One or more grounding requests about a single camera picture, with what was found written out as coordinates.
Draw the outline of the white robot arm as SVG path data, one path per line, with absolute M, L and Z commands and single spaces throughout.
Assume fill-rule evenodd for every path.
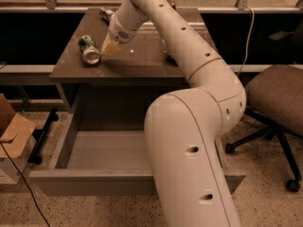
M 169 0 L 125 0 L 101 52 L 152 21 L 189 86 L 158 97 L 145 116 L 151 171 L 168 227 L 241 227 L 216 145 L 240 121 L 246 94 L 221 56 Z

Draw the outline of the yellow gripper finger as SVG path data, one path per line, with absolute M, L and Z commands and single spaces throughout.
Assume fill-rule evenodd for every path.
M 101 47 L 101 55 L 111 57 L 121 49 L 119 41 L 112 39 L 109 35 L 106 36 Z

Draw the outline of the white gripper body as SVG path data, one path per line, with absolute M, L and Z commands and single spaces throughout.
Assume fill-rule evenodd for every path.
M 109 36 L 122 44 L 129 43 L 138 30 L 137 21 L 129 14 L 116 13 L 109 24 Z

